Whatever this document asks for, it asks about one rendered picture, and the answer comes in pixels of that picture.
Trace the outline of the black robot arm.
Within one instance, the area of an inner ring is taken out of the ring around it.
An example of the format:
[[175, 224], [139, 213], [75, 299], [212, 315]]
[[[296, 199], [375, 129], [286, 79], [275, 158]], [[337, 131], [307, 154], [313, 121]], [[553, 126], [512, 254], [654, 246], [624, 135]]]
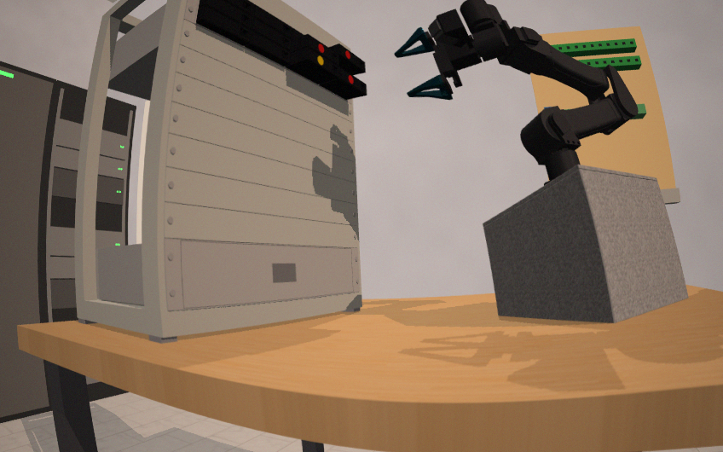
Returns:
[[[483, 61], [497, 58], [501, 65], [555, 79], [588, 99], [590, 105], [584, 107], [545, 108], [522, 128], [523, 146], [547, 169], [549, 181], [544, 185], [580, 165], [575, 151], [580, 139], [609, 135], [638, 114], [635, 100], [613, 66], [591, 67], [553, 48], [531, 28], [511, 29], [498, 9], [484, 0], [466, 0], [460, 12], [473, 42], [456, 9], [439, 14], [428, 27], [431, 37], [443, 43], [455, 71], [479, 63], [478, 55]], [[607, 77], [614, 93], [605, 97], [610, 87]]]

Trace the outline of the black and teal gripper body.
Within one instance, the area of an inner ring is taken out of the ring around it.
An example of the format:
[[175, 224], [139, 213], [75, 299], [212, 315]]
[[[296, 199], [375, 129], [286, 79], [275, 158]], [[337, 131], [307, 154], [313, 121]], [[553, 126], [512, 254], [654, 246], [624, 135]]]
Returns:
[[445, 49], [444, 46], [443, 46], [443, 43], [440, 43], [440, 42], [437, 42], [437, 41], [436, 41], [436, 43], [437, 43], [437, 45], [436, 45], [435, 42], [434, 42], [434, 40], [432, 39], [432, 37], [431, 37], [431, 35], [430, 35], [430, 33], [429, 33], [428, 31], [425, 32], [425, 35], [427, 36], [427, 38], [428, 38], [429, 42], [431, 43], [434, 51], [436, 52], [436, 53], [433, 53], [433, 56], [434, 56], [434, 59], [435, 59], [435, 61], [436, 61], [438, 70], [439, 70], [439, 72], [440, 72], [440, 76], [441, 76], [441, 78], [442, 78], [442, 82], [443, 82], [443, 84], [445, 85], [446, 89], [448, 90], [449, 94], [451, 95], [451, 94], [453, 94], [453, 91], [452, 91], [452, 88], [451, 88], [451, 86], [450, 86], [450, 84], [449, 84], [449, 82], [448, 82], [448, 80], [447, 80], [446, 78], [447, 78], [447, 77], [448, 77], [448, 78], [452, 78], [452, 77], [453, 77], [454, 85], [455, 85], [456, 88], [462, 86], [462, 83], [461, 83], [461, 80], [460, 80], [460, 76], [459, 76], [459, 74], [458, 74], [458, 72], [457, 72], [457, 71], [459, 71], [459, 70], [461, 70], [461, 69], [455, 71], [452, 63], [450, 62], [450, 60], [449, 60], [449, 58], [448, 58], [448, 54], [447, 54], [447, 52], [446, 52], [446, 49]]

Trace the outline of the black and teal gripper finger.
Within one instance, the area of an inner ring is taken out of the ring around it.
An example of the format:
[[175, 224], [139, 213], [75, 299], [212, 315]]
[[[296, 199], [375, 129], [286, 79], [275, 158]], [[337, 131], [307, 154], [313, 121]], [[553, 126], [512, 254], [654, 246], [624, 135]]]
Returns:
[[[421, 41], [421, 45], [411, 49], [407, 50], [409, 47], [411, 47], [416, 42]], [[424, 30], [422, 27], [419, 27], [414, 34], [410, 37], [410, 39], [394, 54], [396, 58], [399, 57], [405, 57], [410, 55], [418, 55], [423, 53], [428, 53], [434, 51], [431, 43], [429, 42], [427, 36], [425, 35]]]
[[[432, 90], [432, 91], [424, 91], [424, 90], [431, 90], [431, 89], [439, 89], [439, 90]], [[423, 92], [421, 92], [423, 91]], [[407, 95], [409, 97], [432, 97], [432, 98], [438, 98], [438, 99], [444, 99], [444, 100], [452, 100], [452, 95], [449, 94], [448, 90], [446, 89], [445, 85], [442, 82], [442, 78], [440, 75], [437, 75], [434, 78], [431, 78], [430, 80], [424, 82], [423, 84], [415, 87], [414, 89], [410, 90]]]

